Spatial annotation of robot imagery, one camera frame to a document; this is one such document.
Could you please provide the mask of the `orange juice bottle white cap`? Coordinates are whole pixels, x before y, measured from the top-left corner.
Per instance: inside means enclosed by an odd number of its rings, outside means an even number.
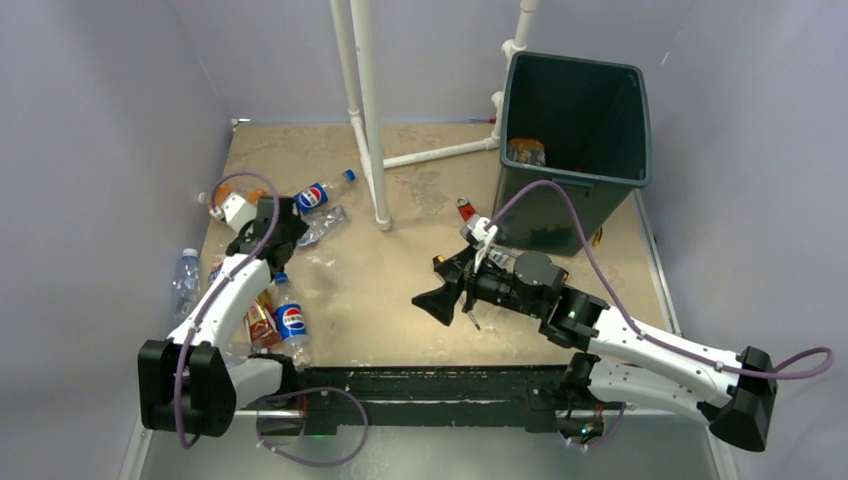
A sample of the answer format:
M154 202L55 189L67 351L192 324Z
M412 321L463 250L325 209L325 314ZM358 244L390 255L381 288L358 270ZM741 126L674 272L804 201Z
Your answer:
M511 162L523 165L545 167L545 146L535 139L513 138L507 142L506 158Z

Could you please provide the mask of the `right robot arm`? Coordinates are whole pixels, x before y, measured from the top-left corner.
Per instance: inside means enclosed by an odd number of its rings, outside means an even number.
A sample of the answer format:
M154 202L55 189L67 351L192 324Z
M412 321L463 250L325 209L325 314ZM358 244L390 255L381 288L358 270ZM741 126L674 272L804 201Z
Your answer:
M766 352L705 347L641 322L628 324L619 308L569 286L565 270L540 252L519 255L511 268L489 259L476 267L474 257L467 247L434 258L442 284L412 304L445 326L458 301L466 311L482 301L537 319L540 334L574 352L555 389L569 404L664 410L707 426L739 449L765 450L777 394Z

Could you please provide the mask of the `crushed clear bottle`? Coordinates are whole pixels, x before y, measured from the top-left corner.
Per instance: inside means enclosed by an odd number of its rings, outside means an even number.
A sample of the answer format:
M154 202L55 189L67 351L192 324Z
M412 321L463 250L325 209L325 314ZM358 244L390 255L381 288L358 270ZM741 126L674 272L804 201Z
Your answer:
M327 209L314 210L301 216L308 229L297 241L299 247L318 243L333 231L344 226L348 221L346 209L341 205Z

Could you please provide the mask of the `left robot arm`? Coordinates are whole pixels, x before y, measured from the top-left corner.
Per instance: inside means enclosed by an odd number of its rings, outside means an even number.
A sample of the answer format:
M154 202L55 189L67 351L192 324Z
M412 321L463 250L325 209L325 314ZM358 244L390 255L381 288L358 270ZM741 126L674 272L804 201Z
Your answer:
M294 198L260 198L254 220L228 245L221 272L196 308L165 339L141 346L137 372L145 428L220 437L235 413L254 401L262 398L275 409L295 402L298 382L290 358L259 354L228 366L223 351L307 229Z

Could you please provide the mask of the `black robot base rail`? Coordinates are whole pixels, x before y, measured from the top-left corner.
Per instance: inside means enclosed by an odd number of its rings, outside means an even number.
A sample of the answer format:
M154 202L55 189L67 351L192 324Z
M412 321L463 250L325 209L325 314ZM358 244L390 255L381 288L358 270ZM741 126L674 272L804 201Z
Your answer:
M277 396L259 403L297 411L308 435L363 424L551 433L573 410L619 408L599 402L565 365L312 367L285 373Z

